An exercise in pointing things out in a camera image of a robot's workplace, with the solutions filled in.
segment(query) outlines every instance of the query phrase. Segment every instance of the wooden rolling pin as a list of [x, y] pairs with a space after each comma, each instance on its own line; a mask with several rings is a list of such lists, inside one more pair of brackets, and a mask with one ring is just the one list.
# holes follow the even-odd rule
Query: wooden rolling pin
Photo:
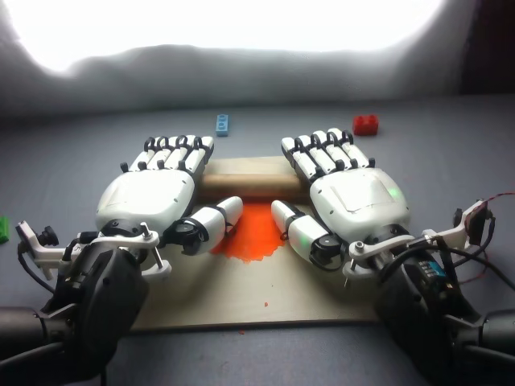
[[243, 200], [284, 199], [292, 203], [309, 203], [309, 187], [296, 175], [203, 175], [198, 200], [214, 203], [232, 195]]

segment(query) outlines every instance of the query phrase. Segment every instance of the robotic arm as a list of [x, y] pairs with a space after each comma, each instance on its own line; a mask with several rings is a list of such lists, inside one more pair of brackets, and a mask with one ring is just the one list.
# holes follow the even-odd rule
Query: robotic arm
[[[62, 384], [103, 371], [138, 316], [148, 282], [170, 275], [159, 248], [180, 244], [186, 255], [206, 252], [241, 216], [239, 197], [191, 214], [212, 152], [211, 137], [149, 138], [102, 195], [98, 231], [80, 233], [67, 248], [46, 247], [59, 243], [50, 227], [41, 235], [25, 221], [16, 227], [22, 267], [52, 297], [41, 311], [0, 308], [0, 381], [15, 375], [19, 384]], [[47, 280], [57, 269], [55, 289], [28, 268], [24, 253]], [[149, 253], [154, 265], [141, 271]]]
[[[315, 215], [274, 201], [272, 213], [282, 237], [317, 268], [342, 270], [346, 287], [378, 279], [375, 310], [427, 379], [455, 384], [450, 374], [470, 363], [515, 365], [515, 310], [482, 317], [461, 293], [455, 273], [456, 266], [479, 261], [515, 290], [480, 257], [495, 227], [486, 201], [457, 210], [453, 228], [428, 229], [415, 238], [406, 230], [410, 212], [398, 185], [375, 168], [375, 160], [363, 155], [350, 133], [329, 129], [283, 138], [282, 152], [310, 185]], [[481, 244], [487, 220], [488, 238]], [[471, 245], [479, 249], [466, 253]], [[440, 252], [443, 267], [434, 252]], [[451, 253], [464, 259], [453, 261]]]

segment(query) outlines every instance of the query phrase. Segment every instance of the gray table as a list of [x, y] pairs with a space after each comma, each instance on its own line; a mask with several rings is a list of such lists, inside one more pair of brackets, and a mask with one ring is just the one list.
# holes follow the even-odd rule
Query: gray table
[[[215, 158], [280, 155], [285, 136], [350, 128], [354, 115], [378, 114], [379, 135], [358, 138], [357, 144], [404, 191], [413, 234], [447, 229], [457, 207], [513, 190], [514, 96], [7, 121], [0, 129], [0, 214], [10, 218], [12, 237], [0, 246], [0, 305], [37, 308], [48, 298], [16, 261], [16, 222], [27, 220], [38, 232], [50, 224], [67, 244], [94, 229], [101, 193], [120, 173], [118, 164], [132, 162], [149, 135], [213, 135], [219, 113], [230, 114], [231, 133], [217, 138]], [[503, 198], [492, 205], [497, 227], [489, 255], [515, 278], [513, 204]], [[479, 270], [470, 263], [459, 276]], [[480, 312], [515, 307], [513, 293], [491, 273], [463, 291]], [[109, 384], [124, 385], [426, 384], [375, 324], [130, 336], [120, 342], [108, 377]]]

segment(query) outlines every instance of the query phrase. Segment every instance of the wooden board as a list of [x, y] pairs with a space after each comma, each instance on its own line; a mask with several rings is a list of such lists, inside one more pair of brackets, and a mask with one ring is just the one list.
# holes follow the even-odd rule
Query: wooden board
[[[206, 173], [294, 172], [285, 158], [270, 157], [212, 160]], [[210, 253], [188, 257], [180, 250], [175, 245], [162, 250], [162, 257], [171, 263], [171, 276], [152, 284], [135, 330], [376, 319], [371, 306], [373, 283], [345, 289], [341, 272], [320, 271], [288, 244], [250, 263]]]

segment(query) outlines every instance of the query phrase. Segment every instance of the white robotic hand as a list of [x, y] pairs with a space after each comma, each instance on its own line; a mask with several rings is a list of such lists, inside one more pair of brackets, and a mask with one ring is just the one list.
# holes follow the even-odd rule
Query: white robotic hand
[[97, 228], [116, 219], [148, 227], [159, 234], [159, 247], [181, 244], [195, 255], [217, 246], [241, 216], [243, 204], [231, 197], [192, 212], [196, 184], [213, 152], [212, 137], [181, 135], [148, 138], [131, 166], [105, 190], [97, 209]]
[[[272, 203], [275, 223], [303, 259], [337, 271], [352, 242], [358, 242], [359, 248], [362, 241], [377, 244], [384, 232], [407, 234], [410, 212], [404, 195], [383, 170], [375, 168], [375, 160], [354, 145], [349, 132], [329, 129], [310, 137], [283, 138], [282, 152], [299, 177], [311, 184], [316, 218], [283, 201]], [[340, 264], [333, 261], [337, 256]], [[348, 261], [346, 268], [370, 270], [364, 261], [362, 267]]]

